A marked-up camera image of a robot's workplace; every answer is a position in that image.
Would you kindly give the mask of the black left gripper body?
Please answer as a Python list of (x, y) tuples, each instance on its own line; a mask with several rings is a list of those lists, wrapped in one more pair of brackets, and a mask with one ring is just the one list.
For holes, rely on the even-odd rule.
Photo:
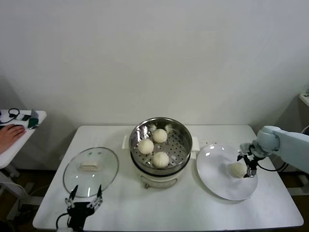
[(83, 227), (86, 218), (94, 214), (94, 208), (88, 207), (89, 203), (75, 203), (74, 207), (67, 209), (70, 216), (69, 227)]

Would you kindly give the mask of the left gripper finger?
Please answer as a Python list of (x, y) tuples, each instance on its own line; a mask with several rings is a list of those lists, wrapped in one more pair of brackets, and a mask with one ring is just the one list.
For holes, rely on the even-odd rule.
[(65, 199), (65, 203), (67, 205), (67, 208), (73, 208), (74, 207), (73, 201), (74, 201), (77, 189), (78, 189), (78, 185), (76, 185), (75, 188), (70, 192), (69, 197)]
[(91, 201), (86, 207), (90, 209), (98, 209), (102, 203), (103, 203), (103, 197), (102, 197), (102, 189), (100, 185), (96, 198), (93, 201)]

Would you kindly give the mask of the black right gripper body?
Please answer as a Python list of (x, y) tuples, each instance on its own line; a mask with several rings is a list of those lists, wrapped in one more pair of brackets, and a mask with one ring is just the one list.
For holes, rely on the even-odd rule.
[(244, 154), (244, 161), (248, 169), (256, 169), (258, 166), (258, 159), (252, 153)]

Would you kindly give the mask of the person's bare hand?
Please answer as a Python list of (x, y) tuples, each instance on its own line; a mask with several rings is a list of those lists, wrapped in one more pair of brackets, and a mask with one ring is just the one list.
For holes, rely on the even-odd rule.
[(10, 124), (0, 130), (0, 153), (8, 150), (18, 139), (26, 133), (22, 125)]

